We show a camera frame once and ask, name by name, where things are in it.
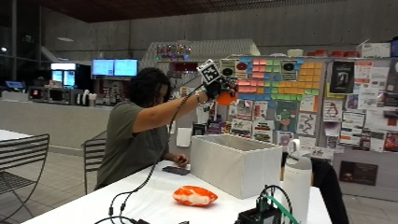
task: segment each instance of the chair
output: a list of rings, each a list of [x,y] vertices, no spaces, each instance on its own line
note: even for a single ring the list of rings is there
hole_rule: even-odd
[[[105,139],[91,139],[84,143],[84,157],[85,157],[85,194],[87,190],[87,174],[96,172],[100,169],[104,157]]]
[[[0,141],[0,194],[12,191],[17,200],[21,203],[21,206],[16,209],[16,211],[8,217],[0,220],[0,223],[9,217],[12,217],[23,207],[25,207],[25,209],[28,210],[27,201],[33,191],[36,190],[37,183],[47,163],[48,143],[49,134],[41,134],[35,135],[32,137]],[[11,168],[21,167],[36,162],[43,163],[39,167],[40,173],[37,179],[31,180],[11,173]],[[23,201],[15,191],[29,185],[33,185],[33,189],[28,197]]]

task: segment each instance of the white table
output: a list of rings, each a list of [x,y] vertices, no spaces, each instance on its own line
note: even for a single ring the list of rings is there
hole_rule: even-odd
[[[29,137],[29,135],[24,133],[15,133],[11,131],[0,130],[0,141],[24,138],[24,137]]]
[[[146,186],[136,192],[126,203],[124,216],[142,219],[150,224],[178,224],[189,221],[190,224],[233,224],[237,214],[256,207],[256,197],[240,200],[193,175],[173,175],[161,170],[169,161],[162,161],[154,170]],[[145,180],[149,169],[120,180],[108,187],[92,192],[85,197],[63,205],[41,216],[27,221],[25,224],[52,223],[95,223],[108,214],[108,207],[116,194],[133,190]],[[204,187],[212,190],[218,199],[209,207],[198,208],[176,203],[172,195],[177,188],[185,185]],[[121,200],[116,201],[114,215],[118,215]],[[307,224],[331,224],[329,213],[323,204],[321,192],[311,188],[310,212]]]

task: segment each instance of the woman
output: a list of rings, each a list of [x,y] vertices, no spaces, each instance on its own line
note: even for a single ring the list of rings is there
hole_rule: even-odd
[[[144,68],[129,83],[129,101],[118,103],[109,115],[102,164],[97,173],[96,189],[105,187],[148,167],[158,158],[184,167],[184,154],[168,151],[165,125],[178,110],[182,98],[168,102],[170,83],[157,68]],[[206,91],[192,95],[180,107],[176,119],[189,113],[198,103],[216,99],[221,85],[214,82]]]

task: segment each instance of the smartphone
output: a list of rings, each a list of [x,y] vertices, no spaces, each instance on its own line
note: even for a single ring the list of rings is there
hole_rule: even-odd
[[[162,170],[168,173],[172,173],[174,175],[188,175],[190,173],[189,170],[176,167],[176,166],[166,166],[162,168]]]

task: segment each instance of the white bottle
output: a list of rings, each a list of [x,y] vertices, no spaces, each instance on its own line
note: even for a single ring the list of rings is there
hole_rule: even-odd
[[[307,223],[313,164],[310,152],[299,150],[299,141],[293,140],[297,151],[289,152],[285,163],[284,189],[290,198],[293,216],[298,223]],[[290,211],[288,200],[282,197],[282,205]]]

